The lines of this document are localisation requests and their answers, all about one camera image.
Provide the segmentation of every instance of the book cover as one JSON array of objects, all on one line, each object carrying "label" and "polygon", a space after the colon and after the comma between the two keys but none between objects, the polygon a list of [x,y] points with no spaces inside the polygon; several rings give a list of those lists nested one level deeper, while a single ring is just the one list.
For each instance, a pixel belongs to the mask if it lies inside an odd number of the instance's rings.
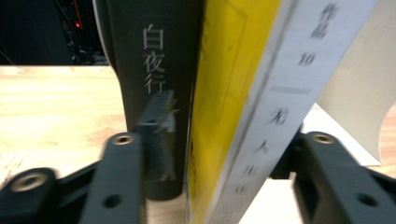
[{"label": "book cover", "polygon": [[239,222],[375,2],[206,1],[190,223]]},{"label": "book cover", "polygon": [[104,49],[120,81],[128,131],[134,131],[153,94],[174,93],[176,128],[171,132],[176,132],[176,176],[151,192],[154,199],[176,197],[183,189],[200,2],[97,0],[95,4]]}]

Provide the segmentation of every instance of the dark background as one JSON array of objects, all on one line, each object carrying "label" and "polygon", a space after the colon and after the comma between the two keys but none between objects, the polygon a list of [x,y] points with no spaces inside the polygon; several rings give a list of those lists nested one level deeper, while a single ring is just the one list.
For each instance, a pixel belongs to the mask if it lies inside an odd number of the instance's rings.
[{"label": "dark background", "polygon": [[91,0],[0,0],[0,64],[107,64]]}]

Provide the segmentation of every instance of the yellow book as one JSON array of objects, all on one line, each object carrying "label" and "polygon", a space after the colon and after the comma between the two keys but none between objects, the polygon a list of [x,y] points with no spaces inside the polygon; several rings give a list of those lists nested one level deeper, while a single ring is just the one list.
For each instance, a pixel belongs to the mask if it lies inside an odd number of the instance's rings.
[{"label": "yellow book", "polygon": [[374,5],[206,0],[187,172],[190,223],[239,222]]}]

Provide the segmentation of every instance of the white book spine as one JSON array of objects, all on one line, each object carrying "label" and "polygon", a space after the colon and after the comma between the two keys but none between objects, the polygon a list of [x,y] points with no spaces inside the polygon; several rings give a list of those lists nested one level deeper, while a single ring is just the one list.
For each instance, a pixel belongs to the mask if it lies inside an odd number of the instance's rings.
[{"label": "white book spine", "polygon": [[376,2],[299,0],[290,5],[278,51],[270,63],[262,57],[206,223],[239,222]]}]

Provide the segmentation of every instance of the wooden table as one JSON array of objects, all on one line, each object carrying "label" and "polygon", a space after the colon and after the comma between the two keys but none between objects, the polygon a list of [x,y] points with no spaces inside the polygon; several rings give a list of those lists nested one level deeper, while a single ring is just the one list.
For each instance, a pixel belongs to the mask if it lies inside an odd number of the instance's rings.
[{"label": "wooden table", "polygon": [[[0,67],[0,181],[43,166],[59,176],[73,173],[97,161],[106,139],[125,130],[120,87],[110,67]],[[396,106],[382,134],[384,165],[377,169],[396,177]],[[300,222],[290,182],[268,183],[262,197],[270,210],[248,211],[241,223],[280,223],[276,214]],[[186,204],[184,194],[148,202],[148,221],[184,223]]]}]

